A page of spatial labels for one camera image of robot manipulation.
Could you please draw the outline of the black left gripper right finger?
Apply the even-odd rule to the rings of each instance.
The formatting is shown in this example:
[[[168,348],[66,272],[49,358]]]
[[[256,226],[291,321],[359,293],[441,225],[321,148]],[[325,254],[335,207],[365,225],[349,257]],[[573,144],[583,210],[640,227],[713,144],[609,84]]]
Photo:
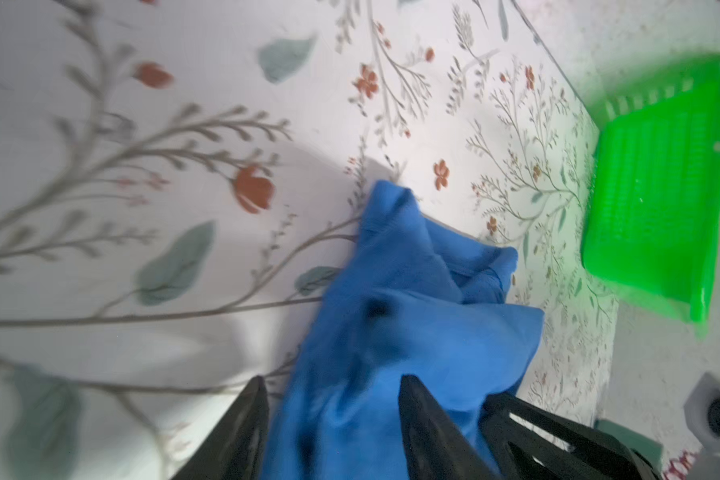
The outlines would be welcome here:
[[[398,405],[411,480],[498,477],[418,377],[404,375],[401,378]]]

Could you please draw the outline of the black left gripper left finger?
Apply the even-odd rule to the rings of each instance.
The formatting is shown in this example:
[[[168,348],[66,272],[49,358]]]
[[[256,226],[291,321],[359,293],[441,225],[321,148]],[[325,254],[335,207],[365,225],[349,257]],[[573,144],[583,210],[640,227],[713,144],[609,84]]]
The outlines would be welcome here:
[[[253,377],[173,480],[257,479],[269,427],[265,380]]]

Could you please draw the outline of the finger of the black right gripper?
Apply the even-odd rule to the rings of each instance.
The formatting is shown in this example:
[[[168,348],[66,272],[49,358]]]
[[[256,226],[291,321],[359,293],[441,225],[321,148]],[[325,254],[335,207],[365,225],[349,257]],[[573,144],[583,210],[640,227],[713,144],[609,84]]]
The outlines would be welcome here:
[[[509,393],[485,398],[480,432],[503,479],[658,479],[615,437]]]

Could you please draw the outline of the blue tank top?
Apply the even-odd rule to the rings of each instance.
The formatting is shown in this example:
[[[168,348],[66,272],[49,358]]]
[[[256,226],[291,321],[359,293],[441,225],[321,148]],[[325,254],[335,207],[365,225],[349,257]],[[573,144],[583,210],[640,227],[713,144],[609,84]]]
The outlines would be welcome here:
[[[542,336],[540,309],[506,298],[511,247],[426,218],[376,183],[355,252],[323,296],[268,434],[265,479],[404,479],[398,395],[418,377],[487,464],[484,399],[515,393]]]

